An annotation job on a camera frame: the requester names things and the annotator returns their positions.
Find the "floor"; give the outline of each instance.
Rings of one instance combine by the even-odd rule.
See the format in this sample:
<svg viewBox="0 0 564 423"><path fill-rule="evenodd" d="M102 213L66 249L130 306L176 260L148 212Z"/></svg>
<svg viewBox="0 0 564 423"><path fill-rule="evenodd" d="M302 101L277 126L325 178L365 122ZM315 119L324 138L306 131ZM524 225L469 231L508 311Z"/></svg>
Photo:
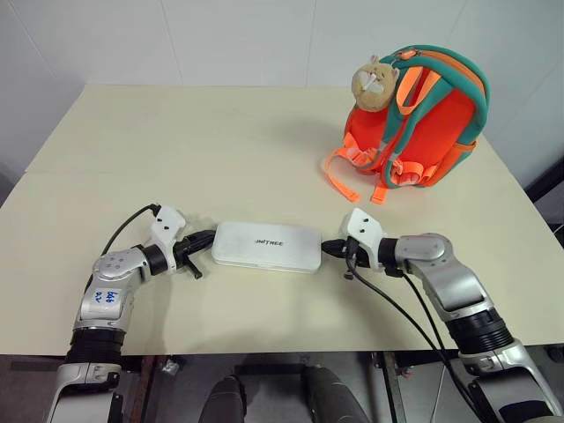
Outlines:
<svg viewBox="0 0 564 423"><path fill-rule="evenodd" d="M564 364L552 362L542 347L530 353L564 403ZM183 356L176 376L158 372L145 415L146 423L197 422L212 386L225 375L240 373L249 365L320 364L331 369L352 391L371 421L391 422L382 370L367 352L312 352L285 354L225 354ZM43 421L52 395L60 360L43 357L0 356L0 421ZM455 368L461 370L455 360ZM405 415L410 423L456 421L473 423L462 399L442 365L433 363L410 369L399 377ZM124 374L120 393L129 415L137 374ZM248 397L247 423L309 422L298 375L241 375Z"/></svg>

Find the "black cable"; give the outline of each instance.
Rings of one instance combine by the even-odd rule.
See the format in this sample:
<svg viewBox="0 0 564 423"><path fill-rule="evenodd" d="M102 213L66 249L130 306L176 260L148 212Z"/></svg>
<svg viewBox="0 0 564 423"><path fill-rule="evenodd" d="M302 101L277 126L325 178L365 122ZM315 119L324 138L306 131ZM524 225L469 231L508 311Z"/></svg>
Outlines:
<svg viewBox="0 0 564 423"><path fill-rule="evenodd" d="M444 367L449 371L449 375L450 375L450 378L452 379L452 382L455 384L456 389L458 390L460 395L464 398L464 400L466 400L468 398L468 400L471 401L470 393L468 392L468 390L466 389L466 387L464 386L464 384L462 383L462 381L460 380L458 375L455 373L454 368L452 367L452 363L448 359L447 351L446 351L444 344L442 342L441 335L439 334L439 331L437 330L437 327L434 324L433 317L431 316L431 312L429 311L427 304L423 301L423 297L421 296L421 293L419 292L419 290L417 289L417 287L415 286L415 284L413 283L413 281L411 280L411 278L409 276L407 276L405 273L402 276L404 277L404 279L407 281L407 283L409 284L409 286L411 287L411 289L415 293L415 296L419 300L419 304L421 305L421 307L425 311L425 314L427 315L427 320L431 324L431 328L433 329L433 333L437 338L437 342L439 343L439 346L441 347L441 353L446 360L446 361L443 361Z"/></svg>
<svg viewBox="0 0 564 423"><path fill-rule="evenodd" d="M417 287L415 286L413 281L410 279L410 277L407 276L405 273L403 274L403 277L407 281L409 286L412 288L413 293L415 293L415 296L419 300L419 304L421 304L421 307L423 308L423 310L425 311L425 314L427 315L427 320L431 324L431 328L433 329L434 336L437 338L437 342L439 343L439 347L441 348L442 353L445 354L446 350L445 350L444 344L442 342L441 335L439 334L439 331L437 330L437 326L434 324L433 317L431 316L431 312L429 311L427 304L423 301L423 297L421 296L419 290L417 289Z"/></svg>
<svg viewBox="0 0 564 423"><path fill-rule="evenodd" d="M159 214L159 210L160 210L160 205L158 204L149 204L146 205L145 207L137 210L135 213L133 213L131 216L128 217L127 220L125 220L112 234L112 236L110 237L109 241L106 243L106 247L104 247L104 249L102 250L101 256L104 256L105 254L107 254L107 252L109 251L109 249L112 247L112 244L115 241L115 238L118 237L118 235L122 232L123 229L125 229L125 227L131 223L133 220L135 220L137 217L139 217L139 215L143 214L144 212L146 212L147 210L151 210L152 211L152 215L153 216L157 216L157 214ZM85 288L85 292L88 289L88 287L90 286L90 284L92 283L92 274L90 275L90 278L88 278L88 282L86 283L86 288Z"/></svg>
<svg viewBox="0 0 564 423"><path fill-rule="evenodd" d="M447 368L447 370L449 371L450 377L452 378L456 389L460 393L460 396L463 398L465 403L468 404L470 409L474 412L474 414L476 415L476 417L480 421L486 422L482 418L482 416L480 415L480 413L479 413L478 409L476 408L475 404L472 402L469 392L466 390L466 388L464 387L464 385L462 384L462 382L460 381L460 379L458 378L458 376L454 372L454 369L452 368L452 365L450 364L450 360L448 360L448 358L446 357L446 354L444 353L444 351L445 351L444 348L442 348L442 350L437 349L437 347L434 345L431 338L425 333L423 328L421 328L421 326L419 326L419 324L417 322L415 322L415 320L410 316L409 313L407 313L399 304L397 304L394 300L392 300L384 291L382 291L377 286L372 285L370 282L368 282L366 279L364 279L356 271L355 266L353 265L352 257L354 256L356 249L358 247L359 247L359 243L356 240L354 240L353 238L349 238L347 240L347 243L346 243L347 253L346 253L346 256L345 256L345 262L346 262L346 266L347 266L349 272L351 272L352 275L356 279L358 279L363 285L365 285L366 287L368 287L369 289L371 289L372 291L374 291L375 293L377 293L378 295L383 297L389 304L391 304L397 311L399 311L399 313L401 315L403 315L409 321L409 323L411 323L413 325L413 327L417 330L417 332L419 332L419 334L427 341L429 346L431 346L431 349L439 356L442 364L444 364L445 368Z"/></svg>

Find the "backpack strap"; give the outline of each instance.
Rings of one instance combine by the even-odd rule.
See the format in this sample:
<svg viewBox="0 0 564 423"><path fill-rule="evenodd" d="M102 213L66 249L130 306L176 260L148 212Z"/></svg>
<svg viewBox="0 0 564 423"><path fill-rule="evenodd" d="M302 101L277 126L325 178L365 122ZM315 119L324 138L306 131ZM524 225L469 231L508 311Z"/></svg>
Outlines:
<svg viewBox="0 0 564 423"><path fill-rule="evenodd" d="M352 165L355 166L357 169L361 169L374 162L376 150L369 149L363 152L359 148L356 140L354 139L353 135L350 132L347 132L345 134L343 143L345 146L338 148L337 150L332 152L327 157L327 159L325 159L325 163L323 164L323 170L325 171L325 174L327 175L333 186L335 186L335 188L338 189L338 191L341 194L343 194L347 200L356 202L359 201L360 194L348 188L346 185L344 185L341 181L339 181L331 174L330 163L336 157L340 157L351 162Z"/></svg>
<svg viewBox="0 0 564 423"><path fill-rule="evenodd" d="M429 71L425 81L423 81L423 85L421 86L421 90L419 91L419 95L417 99L411 104L410 106L405 106L405 101L409 97L410 93L412 93L413 88L419 82L419 78L423 73L422 66L413 66L409 68L405 73L404 77L402 78L399 87L397 88L396 93L396 102L397 108L399 109L399 113L403 116L409 115L415 108L423 101L428 94L433 89L433 86L441 79L441 75L437 72Z"/></svg>

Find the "wire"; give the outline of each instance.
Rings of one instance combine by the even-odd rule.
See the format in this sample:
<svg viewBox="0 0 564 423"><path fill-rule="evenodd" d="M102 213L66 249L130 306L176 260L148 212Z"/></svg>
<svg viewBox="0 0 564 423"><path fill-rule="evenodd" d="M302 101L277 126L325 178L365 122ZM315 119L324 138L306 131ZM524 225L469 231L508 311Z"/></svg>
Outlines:
<svg viewBox="0 0 564 423"><path fill-rule="evenodd" d="M147 210L152 211L153 216L157 216L157 214L159 214L159 210L160 210L160 205L158 204L149 204L146 205L145 207L137 210L135 213L133 213L131 216L128 217L127 220L125 220L112 234L112 236L110 237L110 239L108 240L108 242L106 243L106 247L104 247L104 249L102 250L101 255L104 256L105 254L108 253L109 249L112 247L112 244L115 241L115 238L117 238L119 236L119 234L122 232L123 229L125 229L125 227L131 223L133 220L135 220L136 218L138 218L141 214L143 214L144 212L146 212ZM88 282L86 283L86 288L85 288L85 292L88 289L88 287L90 286L90 284L92 283L92 274L90 275L90 278L88 278Z"/></svg>
<svg viewBox="0 0 564 423"><path fill-rule="evenodd" d="M441 339L441 335L439 334L439 331L437 330L437 326L434 324L433 317L431 316L431 312L429 311L427 304L423 301L423 297L421 296L419 290L417 289L417 287L415 286L415 284L413 283L411 278L409 276L407 276L405 273L404 273L403 276L404 276L404 279L409 284L409 286L412 288L413 292L415 293L415 296L419 300L419 304L421 304L421 307L425 311L425 314L427 315L427 320L431 324L431 328L433 329L434 336L437 338L437 342L439 343L439 347L441 348L443 354L445 354L445 356L446 356L446 351L445 351L444 344L443 344L442 339Z"/></svg>
<svg viewBox="0 0 564 423"><path fill-rule="evenodd" d="M415 293L415 296L419 300L419 304L421 305L421 307L425 311L425 314L427 315L427 320L431 324L431 328L433 329L433 333L437 338L437 342L439 343L439 346L441 347L441 353L442 353L442 356L444 358L444 360L442 362L444 364L444 367L449 371L449 375L450 375L450 378L452 379L452 382L455 384L456 389L458 390L460 395L463 397L464 401L466 401L466 403L468 405L471 405L471 403L473 404L473 402L471 401L470 393L468 392L468 390L466 389L466 387L464 386L464 384L462 383L462 381L460 380L458 375L455 373L454 368L452 367L452 363L450 362L450 360L448 358L447 351L446 351L444 344L442 342L441 335L439 334L439 331L437 330L437 327L434 324L433 317L431 316L431 312L429 311L427 304L423 301L423 297L421 296L421 293L419 292L419 290L417 289L417 287L415 286L415 284L413 283L413 281L411 280L411 278L409 276L407 276L405 273L402 276L404 277L404 279L407 281L407 283L409 284L409 286L411 287L411 289Z"/></svg>
<svg viewBox="0 0 564 423"><path fill-rule="evenodd" d="M444 349L442 350L437 349L431 338L425 333L425 331L421 328L421 326L419 326L419 324L415 322L415 320L410 316L409 313L407 313L399 304L397 304L394 300L392 300L384 291L372 285L356 271L351 259L352 255L354 254L354 248L352 248L351 250L352 251L350 251L345 257L346 266L348 267L349 272L351 272L352 275L356 279L358 279L363 285L367 286L369 289L371 289L372 291L383 297L389 304L391 304L397 311L399 311L399 313L403 315L409 321L409 323L413 325L413 327L417 330L417 332L419 332L419 334L427 341L429 346L431 346L431 349L439 356L445 368L447 368L447 370L449 371L449 375L452 378L452 381L456 389L460 393L465 403L468 404L470 409L474 412L474 414L476 415L476 417L478 417L480 421L485 422L485 420L482 418L481 414L479 413L478 409L476 408L475 404L472 402L469 392L466 390L466 388L464 387L464 385L462 384L462 382L454 372L454 369L450 364L450 360L448 360L446 355L443 354Z"/></svg>
<svg viewBox="0 0 564 423"><path fill-rule="evenodd" d="M439 397L441 396L442 381L444 381L444 370L446 368L447 368L446 366L442 367L441 379L439 380L439 389L437 390L437 398L434 401L433 412L431 413L431 423L434 423L434 418L436 417L437 409L439 408Z"/></svg>

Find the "plush toy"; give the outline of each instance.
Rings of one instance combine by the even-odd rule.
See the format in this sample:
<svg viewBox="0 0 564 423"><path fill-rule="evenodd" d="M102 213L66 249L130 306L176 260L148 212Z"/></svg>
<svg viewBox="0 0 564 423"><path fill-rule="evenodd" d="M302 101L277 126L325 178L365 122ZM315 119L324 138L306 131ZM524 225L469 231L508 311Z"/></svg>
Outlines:
<svg viewBox="0 0 564 423"><path fill-rule="evenodd" d="M385 109L396 89L398 75L398 69L380 63L378 56L372 56L370 63L358 69L352 77L352 94L357 106L367 112Z"/></svg>

